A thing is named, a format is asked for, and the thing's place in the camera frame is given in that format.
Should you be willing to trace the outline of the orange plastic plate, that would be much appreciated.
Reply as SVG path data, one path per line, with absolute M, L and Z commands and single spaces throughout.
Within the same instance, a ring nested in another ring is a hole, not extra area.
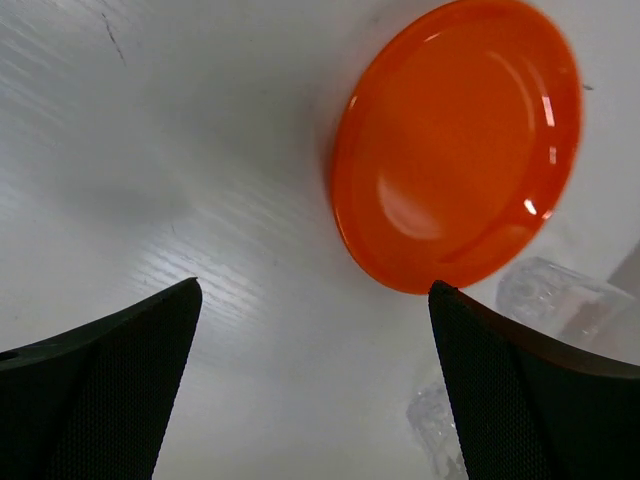
M 467 287 L 553 215 L 580 145 L 573 52 L 523 1 L 453 1 L 400 31 L 359 78 L 330 162 L 337 229 L 394 290 Z

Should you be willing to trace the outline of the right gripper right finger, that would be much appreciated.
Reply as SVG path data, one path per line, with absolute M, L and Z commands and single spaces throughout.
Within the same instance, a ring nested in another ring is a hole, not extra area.
M 430 320 L 471 479 L 636 479 L 639 368 L 436 281 Z

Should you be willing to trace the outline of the clear plastic cup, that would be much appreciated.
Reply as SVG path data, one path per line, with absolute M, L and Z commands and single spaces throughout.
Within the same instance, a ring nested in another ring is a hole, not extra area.
M 419 391 L 409 402 L 406 417 L 435 478 L 467 480 L 444 381 L 436 380 Z
M 635 303 L 617 287 L 540 257 L 509 267 L 496 294 L 501 315 L 570 342 L 595 337 Z

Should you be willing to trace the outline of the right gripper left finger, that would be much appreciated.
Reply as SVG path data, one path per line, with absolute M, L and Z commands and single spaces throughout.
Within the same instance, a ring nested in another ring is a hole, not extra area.
M 2 352 L 2 478 L 151 478 L 201 306 L 189 278 Z

